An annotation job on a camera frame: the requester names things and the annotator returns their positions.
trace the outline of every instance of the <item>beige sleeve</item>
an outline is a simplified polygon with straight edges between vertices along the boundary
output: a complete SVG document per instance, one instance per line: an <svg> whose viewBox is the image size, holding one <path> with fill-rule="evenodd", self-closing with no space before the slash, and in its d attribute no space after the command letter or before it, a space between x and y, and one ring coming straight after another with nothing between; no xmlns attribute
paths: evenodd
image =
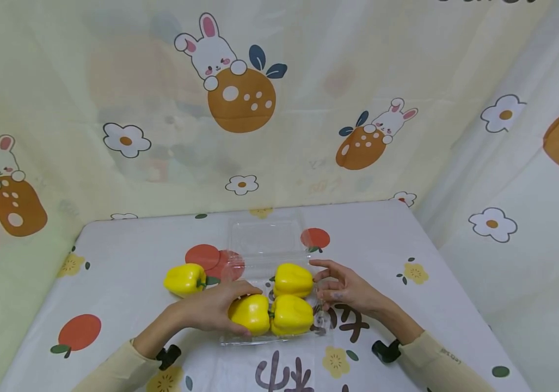
<svg viewBox="0 0 559 392"><path fill-rule="evenodd" d="M123 344L100 364L72 392L133 392L155 375L159 360L144 358L132 346Z"/></svg>
<svg viewBox="0 0 559 392"><path fill-rule="evenodd" d="M472 368L445 349L427 331L414 342L399 346L432 392L494 392Z"/></svg>

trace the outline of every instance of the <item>white tablecloth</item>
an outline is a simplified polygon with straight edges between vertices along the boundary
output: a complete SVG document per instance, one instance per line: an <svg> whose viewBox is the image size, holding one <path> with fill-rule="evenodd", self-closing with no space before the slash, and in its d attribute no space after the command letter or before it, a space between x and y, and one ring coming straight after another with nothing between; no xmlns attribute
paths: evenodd
<svg viewBox="0 0 559 392"><path fill-rule="evenodd" d="M322 243L323 252L313 253L313 258L353 268L497 391L530 391L405 203L351 203L300 211L308 228L329 234L329 244ZM162 285L165 272L184 263L195 245L225 249L229 218L242 214L250 217L243 211L87 224L0 391L70 391L173 301ZM412 275L406 264L420 265L425 273ZM427 390L412 381L399 360L384 365L371 353L375 341L393 340L387 330L351 309L340 306L334 312L337 326L324 337L259 346L221 347L217 335L185 330L170 343L181 348L182 356L141 390L160 391L158 381L163 381L163 392ZM85 314L95 317L77 318L60 335L66 323ZM64 358L64 353L51 352L58 344L80 350ZM288 379L286 368L292 372ZM505 368L509 375L493 375L502 376ZM164 389L169 379L173 387Z"/></svg>

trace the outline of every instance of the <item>yellow bell pepper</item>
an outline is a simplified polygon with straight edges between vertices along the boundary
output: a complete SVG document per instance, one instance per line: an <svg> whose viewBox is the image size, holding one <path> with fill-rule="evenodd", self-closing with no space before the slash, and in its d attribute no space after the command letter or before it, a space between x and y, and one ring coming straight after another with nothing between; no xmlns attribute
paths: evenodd
<svg viewBox="0 0 559 392"><path fill-rule="evenodd" d="M247 327L253 336L266 334L271 327L268 298L262 294L253 294L232 302L227 315L234 323Z"/></svg>
<svg viewBox="0 0 559 392"><path fill-rule="evenodd" d="M299 265L281 264L275 272L275 297L292 294L305 298L312 292L313 286L312 274Z"/></svg>
<svg viewBox="0 0 559 392"><path fill-rule="evenodd" d="M165 274L164 287L169 292L185 298L203 291L206 279L205 271L200 265L184 264L172 268Z"/></svg>
<svg viewBox="0 0 559 392"><path fill-rule="evenodd" d="M284 294L275 298L271 308L271 331L275 335L299 335L315 322L312 306L305 300Z"/></svg>

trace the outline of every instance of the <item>white flower illustration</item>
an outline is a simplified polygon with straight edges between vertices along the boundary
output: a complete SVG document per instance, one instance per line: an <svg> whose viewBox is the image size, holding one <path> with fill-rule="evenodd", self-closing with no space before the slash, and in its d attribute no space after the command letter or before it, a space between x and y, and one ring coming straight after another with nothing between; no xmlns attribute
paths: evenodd
<svg viewBox="0 0 559 392"><path fill-rule="evenodd" d="M471 215L469 222L473 223L473 231L477 234L483 237L491 236L501 243L510 241L510 234L517 231L516 222L506 218L506 214L495 207L489 207L481 214Z"/></svg>
<svg viewBox="0 0 559 392"><path fill-rule="evenodd" d="M120 151L127 158L135 158L140 151L151 148L151 141L144 137L142 129L135 125L121 127L115 123L103 125L106 136L103 137L105 145L114 151Z"/></svg>
<svg viewBox="0 0 559 392"><path fill-rule="evenodd" d="M388 200L398 200L404 202L408 207L414 205L416 195L414 193L397 192L395 195Z"/></svg>
<svg viewBox="0 0 559 392"><path fill-rule="evenodd" d="M258 188L257 177L255 176L234 176L229 178L229 184L225 185L225 189L233 191L237 195L244 195L247 192L253 192Z"/></svg>
<svg viewBox="0 0 559 392"><path fill-rule="evenodd" d="M486 121L486 131L497 133L506 130L508 132L525 106L526 103L521 102L518 96L504 95L497 99L493 106L484 109L480 118Z"/></svg>
<svg viewBox="0 0 559 392"><path fill-rule="evenodd" d="M138 219L138 215L135 214L112 214L112 219Z"/></svg>

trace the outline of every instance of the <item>yellow flower illustration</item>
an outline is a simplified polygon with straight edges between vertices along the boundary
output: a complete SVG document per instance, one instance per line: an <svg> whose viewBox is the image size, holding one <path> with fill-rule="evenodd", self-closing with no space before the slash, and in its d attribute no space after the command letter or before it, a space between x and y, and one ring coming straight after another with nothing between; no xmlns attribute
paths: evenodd
<svg viewBox="0 0 559 392"><path fill-rule="evenodd" d="M146 385L146 392L181 392L179 383L183 379L183 370L178 366L159 371Z"/></svg>
<svg viewBox="0 0 559 392"><path fill-rule="evenodd" d="M350 370L345 350L332 346L327 346L325 349L322 366L329 370L333 378L340 378L343 374L349 373Z"/></svg>
<svg viewBox="0 0 559 392"><path fill-rule="evenodd" d="M260 210L249 210L249 212L251 213L251 215L257 216L260 219L266 219L266 217L273 212L273 209L272 208L262 208Z"/></svg>
<svg viewBox="0 0 559 392"><path fill-rule="evenodd" d="M64 265L62 265L61 269L57 273L57 277L61 278L66 275L77 275L77 272L79 272L83 263L85 263L84 257L77 256L74 253L69 253L66 260L64 260Z"/></svg>
<svg viewBox="0 0 559 392"><path fill-rule="evenodd" d="M423 266L416 263L406 263L406 270L403 271L408 279L411 279L417 285L422 285L425 280L429 279L429 275L423 269Z"/></svg>

